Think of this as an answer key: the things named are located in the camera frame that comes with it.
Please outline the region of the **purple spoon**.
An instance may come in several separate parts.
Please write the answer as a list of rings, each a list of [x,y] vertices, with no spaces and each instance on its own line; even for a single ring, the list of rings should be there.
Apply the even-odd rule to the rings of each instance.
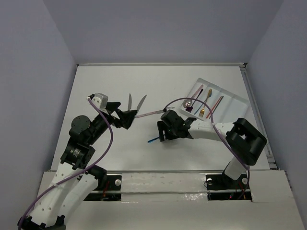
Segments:
[[[201,95],[202,91],[203,91],[203,89],[200,90],[200,92],[198,93],[196,99],[199,98],[199,96]],[[193,110],[193,106],[194,106],[195,103],[196,103],[196,101],[194,100],[193,103],[191,104],[191,106],[186,108],[186,111],[191,112]]]

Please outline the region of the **gold fork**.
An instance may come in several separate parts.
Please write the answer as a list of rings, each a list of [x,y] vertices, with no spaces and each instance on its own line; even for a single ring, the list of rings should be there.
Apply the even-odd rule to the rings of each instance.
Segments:
[[[207,97],[206,97],[206,99],[205,99],[205,101],[204,101],[205,104],[207,103],[208,99],[211,97],[212,92],[213,92],[213,91],[212,91],[212,89],[210,88],[209,91],[208,91]],[[206,106],[204,105],[203,108],[200,110],[199,117],[203,117],[203,116],[204,116],[205,107],[206,107]]]

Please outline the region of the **silver spoon pink handle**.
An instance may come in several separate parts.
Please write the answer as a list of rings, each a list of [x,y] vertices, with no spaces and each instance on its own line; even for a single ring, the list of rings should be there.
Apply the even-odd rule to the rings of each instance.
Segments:
[[[195,91],[195,93],[191,96],[191,98],[196,98],[203,91],[203,84]],[[183,103],[184,108],[189,108],[192,106],[192,100],[186,99]]]

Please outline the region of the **orange chopstick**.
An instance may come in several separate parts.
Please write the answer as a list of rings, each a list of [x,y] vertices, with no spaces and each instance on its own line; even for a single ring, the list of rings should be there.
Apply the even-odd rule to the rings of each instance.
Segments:
[[[209,113],[206,118],[210,118],[211,114],[213,114],[214,110],[216,109],[216,107],[218,106],[218,104],[220,103],[220,101],[223,99],[224,96],[220,96],[220,98],[216,101],[216,103],[214,104],[214,106],[212,107],[211,111],[212,113]]]

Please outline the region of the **blue chopstick diagonal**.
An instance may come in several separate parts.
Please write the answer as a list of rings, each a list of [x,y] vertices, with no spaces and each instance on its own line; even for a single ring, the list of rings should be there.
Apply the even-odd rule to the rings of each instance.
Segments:
[[[218,99],[218,101],[215,103],[215,105],[212,108],[212,113],[208,114],[206,118],[211,118],[213,113],[215,112],[216,108],[218,107],[218,105],[220,104],[221,100],[224,98],[224,96],[220,96],[220,98]]]

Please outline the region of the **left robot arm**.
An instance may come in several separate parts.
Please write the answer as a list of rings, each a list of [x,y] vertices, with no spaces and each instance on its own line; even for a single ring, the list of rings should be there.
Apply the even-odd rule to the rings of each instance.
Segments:
[[[138,114],[136,109],[119,109],[119,102],[102,102],[97,97],[88,98],[98,112],[94,120],[85,115],[71,122],[70,139],[60,158],[58,169],[46,189],[25,211],[18,222],[20,230],[64,230],[69,215],[94,190],[106,185],[107,171],[95,161],[89,164],[95,153],[93,144],[112,126],[129,129]]]

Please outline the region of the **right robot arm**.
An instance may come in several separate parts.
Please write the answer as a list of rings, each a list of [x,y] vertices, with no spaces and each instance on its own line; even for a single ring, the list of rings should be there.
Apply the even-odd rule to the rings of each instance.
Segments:
[[[194,117],[184,120],[175,111],[168,110],[157,122],[157,127],[161,142],[188,138],[224,143],[233,154],[221,175],[221,183],[227,188],[236,185],[241,174],[257,163],[267,144],[267,139],[244,118],[230,123],[212,123]]]

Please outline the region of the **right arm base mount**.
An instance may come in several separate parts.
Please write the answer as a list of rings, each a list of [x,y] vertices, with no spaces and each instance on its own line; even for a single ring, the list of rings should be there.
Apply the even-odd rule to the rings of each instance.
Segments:
[[[236,181],[223,181],[221,174],[209,174],[203,183],[209,201],[252,200],[247,175],[242,174]]]

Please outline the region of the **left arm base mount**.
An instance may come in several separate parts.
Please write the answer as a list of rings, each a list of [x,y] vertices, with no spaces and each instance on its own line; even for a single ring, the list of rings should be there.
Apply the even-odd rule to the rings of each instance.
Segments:
[[[121,201],[122,175],[108,174],[84,201]]]

